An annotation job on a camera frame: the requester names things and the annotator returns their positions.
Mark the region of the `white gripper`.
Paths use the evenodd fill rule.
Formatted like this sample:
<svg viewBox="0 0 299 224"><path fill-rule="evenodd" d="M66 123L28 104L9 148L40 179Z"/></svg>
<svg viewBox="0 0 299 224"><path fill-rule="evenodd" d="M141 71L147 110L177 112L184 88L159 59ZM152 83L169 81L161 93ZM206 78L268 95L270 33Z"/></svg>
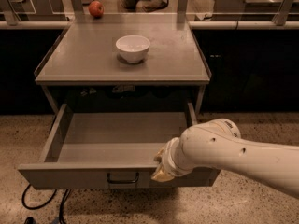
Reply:
<svg viewBox="0 0 299 224"><path fill-rule="evenodd" d="M162 162L151 175L157 182L168 182L174 177L190 174L198 163L199 140L191 137L171 139L155 155L154 160Z"/></svg>

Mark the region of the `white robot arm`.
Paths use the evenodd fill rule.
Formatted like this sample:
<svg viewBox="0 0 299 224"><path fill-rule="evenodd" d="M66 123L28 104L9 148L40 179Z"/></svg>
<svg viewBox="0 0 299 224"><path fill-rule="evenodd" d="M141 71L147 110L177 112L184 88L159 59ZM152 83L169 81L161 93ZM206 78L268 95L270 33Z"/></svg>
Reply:
<svg viewBox="0 0 299 224"><path fill-rule="evenodd" d="M199 167L226 170L299 196L299 147L245 140L228 119L187 128L157 153L151 179L167 182Z"/></svg>

